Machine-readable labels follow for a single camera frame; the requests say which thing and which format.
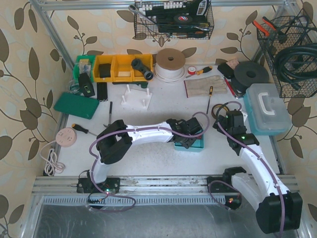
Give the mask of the small claw hammer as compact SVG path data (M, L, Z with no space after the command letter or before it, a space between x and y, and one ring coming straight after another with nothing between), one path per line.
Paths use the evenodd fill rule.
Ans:
M106 124L103 124L103 126L104 126L105 128L107 128L109 125L111 125L111 119L112 119L112 105L113 105L113 102L110 101L110 103L109 103L109 113L108 113L108 124L107 124L107 125L106 125Z

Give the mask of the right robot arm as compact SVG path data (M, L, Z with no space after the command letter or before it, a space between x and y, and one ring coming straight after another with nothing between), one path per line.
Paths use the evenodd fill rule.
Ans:
M265 234L296 230L300 226L303 200L291 192L267 162L259 141L247 133L241 111L218 115L214 128L227 137L228 144L251 172L231 176L231 185L251 204L258 226Z

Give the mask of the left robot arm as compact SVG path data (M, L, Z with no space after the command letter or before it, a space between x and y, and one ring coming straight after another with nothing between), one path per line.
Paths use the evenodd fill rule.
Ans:
M89 153L95 158L91 169L87 172L87 180L79 182L84 193L105 191L105 181L110 165L119 162L130 147L147 143L179 143L189 149L198 137L208 130L210 120L202 128L195 116L189 120L167 119L153 125L127 125L123 120L116 120L97 135L90 145Z

